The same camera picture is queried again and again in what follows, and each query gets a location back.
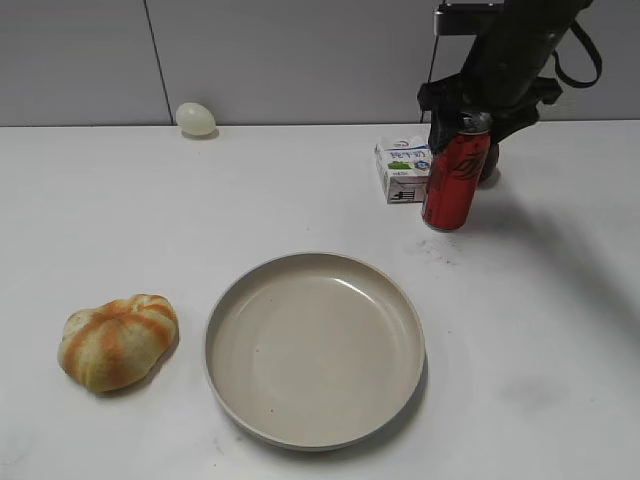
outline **soda can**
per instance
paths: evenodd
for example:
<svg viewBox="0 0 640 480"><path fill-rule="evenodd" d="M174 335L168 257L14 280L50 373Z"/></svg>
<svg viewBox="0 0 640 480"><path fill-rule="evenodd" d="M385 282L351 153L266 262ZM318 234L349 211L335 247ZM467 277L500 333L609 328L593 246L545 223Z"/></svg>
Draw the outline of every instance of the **soda can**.
<svg viewBox="0 0 640 480"><path fill-rule="evenodd" d="M436 230L455 230L467 221L473 195L491 145L491 116L461 112L462 128L435 156L422 204L422 219Z"/></svg>

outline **black strap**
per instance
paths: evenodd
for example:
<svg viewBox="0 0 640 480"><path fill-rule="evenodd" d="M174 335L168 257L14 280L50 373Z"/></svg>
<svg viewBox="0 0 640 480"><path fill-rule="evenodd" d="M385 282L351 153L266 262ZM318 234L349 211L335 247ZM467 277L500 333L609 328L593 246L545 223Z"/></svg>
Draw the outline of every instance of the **black strap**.
<svg viewBox="0 0 640 480"><path fill-rule="evenodd" d="M562 67L560 66L560 56L558 55L557 51L554 51L553 59L556 63L556 75L558 75L558 78L560 80L573 88L593 87L596 83L598 83L598 80L600 80L600 77L602 76L602 57L600 56L597 47L593 43L593 40L591 40L591 37L589 37L587 32L585 32L582 27L578 25L577 21L571 24L571 31L589 54L589 57L593 62L593 66L596 69L596 79L590 82L580 82L571 78L564 72L564 70L562 70Z"/></svg>

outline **bun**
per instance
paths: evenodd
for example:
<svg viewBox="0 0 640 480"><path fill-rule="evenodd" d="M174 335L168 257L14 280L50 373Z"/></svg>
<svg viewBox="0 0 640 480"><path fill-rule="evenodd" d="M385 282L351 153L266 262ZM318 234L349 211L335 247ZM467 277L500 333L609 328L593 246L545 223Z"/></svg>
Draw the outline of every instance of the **bun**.
<svg viewBox="0 0 640 480"><path fill-rule="evenodd" d="M67 320L58 362L92 392L126 387L142 379L173 343L178 319L159 295L134 295Z"/></svg>

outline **beige plate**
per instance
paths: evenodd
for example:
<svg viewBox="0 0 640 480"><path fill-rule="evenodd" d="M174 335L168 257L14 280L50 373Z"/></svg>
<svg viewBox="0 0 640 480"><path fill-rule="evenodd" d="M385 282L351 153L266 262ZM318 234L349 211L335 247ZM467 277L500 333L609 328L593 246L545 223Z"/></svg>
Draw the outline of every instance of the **beige plate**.
<svg viewBox="0 0 640 480"><path fill-rule="evenodd" d="M204 353L227 413L297 450L375 432L407 403L425 360L420 321L398 286L356 260L320 253L240 278L211 314Z"/></svg>

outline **white egg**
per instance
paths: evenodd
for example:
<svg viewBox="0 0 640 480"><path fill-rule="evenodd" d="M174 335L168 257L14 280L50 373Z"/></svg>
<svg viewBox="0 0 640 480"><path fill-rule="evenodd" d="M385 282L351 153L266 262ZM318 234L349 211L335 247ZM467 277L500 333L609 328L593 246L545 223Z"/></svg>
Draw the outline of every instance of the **white egg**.
<svg viewBox="0 0 640 480"><path fill-rule="evenodd" d="M212 134L217 126L213 114L199 103L183 103L176 110L176 123L182 131L194 137Z"/></svg>

